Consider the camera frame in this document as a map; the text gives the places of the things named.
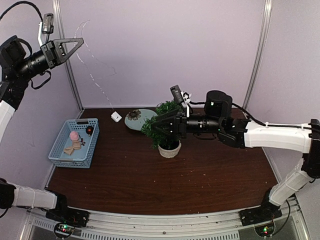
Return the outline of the small green christmas tree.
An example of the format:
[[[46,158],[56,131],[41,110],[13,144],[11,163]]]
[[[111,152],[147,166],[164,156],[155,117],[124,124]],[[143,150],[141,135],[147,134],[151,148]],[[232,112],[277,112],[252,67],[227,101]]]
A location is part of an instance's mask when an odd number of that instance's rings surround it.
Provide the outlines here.
[[[157,117],[164,114],[168,114],[175,110],[178,110],[180,112],[181,107],[173,100],[159,103],[155,108]],[[165,134],[164,132],[161,132],[160,130],[157,130],[154,127],[152,127],[152,124],[155,122],[156,116],[153,116],[150,119],[146,118],[145,123],[141,128],[141,132],[145,134],[148,138],[152,139],[152,147],[154,149],[157,148],[159,154],[162,157],[166,159],[174,158],[178,155],[182,146],[180,139],[177,136],[171,137]]]

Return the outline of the white battery box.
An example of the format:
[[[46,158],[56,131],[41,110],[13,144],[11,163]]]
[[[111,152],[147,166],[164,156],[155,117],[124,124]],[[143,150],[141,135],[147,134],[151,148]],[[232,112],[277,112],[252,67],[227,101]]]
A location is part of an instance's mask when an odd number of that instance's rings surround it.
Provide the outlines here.
[[[122,116],[117,111],[114,111],[110,116],[111,119],[116,123],[118,123],[122,119]]]

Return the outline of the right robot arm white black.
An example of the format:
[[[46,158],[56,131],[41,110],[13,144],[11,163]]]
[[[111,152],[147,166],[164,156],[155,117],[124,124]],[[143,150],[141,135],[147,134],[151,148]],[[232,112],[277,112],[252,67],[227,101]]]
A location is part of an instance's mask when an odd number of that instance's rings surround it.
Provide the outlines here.
[[[173,110],[156,117],[153,130],[169,138],[184,138],[188,133],[214,134],[223,144],[238,149],[276,148],[302,153],[295,168],[284,180],[266,192],[256,210],[259,220],[268,220],[280,206],[308,182],[320,177],[320,122],[311,119],[302,124],[275,124],[262,122],[249,115],[246,119],[232,118],[235,106],[231,96],[219,90],[211,90],[203,102],[204,114],[190,112],[192,105],[187,92],[178,86],[170,89],[174,101],[182,111]]]

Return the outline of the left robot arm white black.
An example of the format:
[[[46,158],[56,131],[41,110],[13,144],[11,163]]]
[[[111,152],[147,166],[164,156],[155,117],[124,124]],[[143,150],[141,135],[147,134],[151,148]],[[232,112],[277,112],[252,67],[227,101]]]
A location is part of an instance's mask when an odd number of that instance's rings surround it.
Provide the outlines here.
[[[54,39],[40,46],[37,52],[26,55],[25,48],[30,44],[16,35],[0,46],[0,135],[3,136],[15,111],[19,108],[25,90],[31,86],[34,90],[43,87],[34,86],[32,79],[37,75],[50,73],[50,70],[64,64],[82,45],[83,38]],[[61,222],[72,218],[67,198],[63,194],[47,190],[17,185],[0,180],[0,207],[29,207],[51,210]]]

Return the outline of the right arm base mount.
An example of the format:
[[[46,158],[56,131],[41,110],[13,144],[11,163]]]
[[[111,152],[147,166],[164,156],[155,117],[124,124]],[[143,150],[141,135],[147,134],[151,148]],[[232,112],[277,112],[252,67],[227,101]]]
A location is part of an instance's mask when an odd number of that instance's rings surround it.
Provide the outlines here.
[[[282,215],[280,206],[276,206],[269,201],[263,202],[258,207],[246,208],[239,212],[239,217],[243,226],[272,221],[275,218],[280,218]]]

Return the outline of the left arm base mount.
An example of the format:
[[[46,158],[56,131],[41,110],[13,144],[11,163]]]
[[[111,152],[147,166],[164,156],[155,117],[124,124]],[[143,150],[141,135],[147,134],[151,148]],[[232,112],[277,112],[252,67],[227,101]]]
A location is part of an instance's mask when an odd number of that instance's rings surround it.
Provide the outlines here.
[[[84,210],[68,208],[65,212],[50,209],[46,211],[45,217],[56,222],[66,223],[73,227],[85,228],[89,220],[90,213]]]

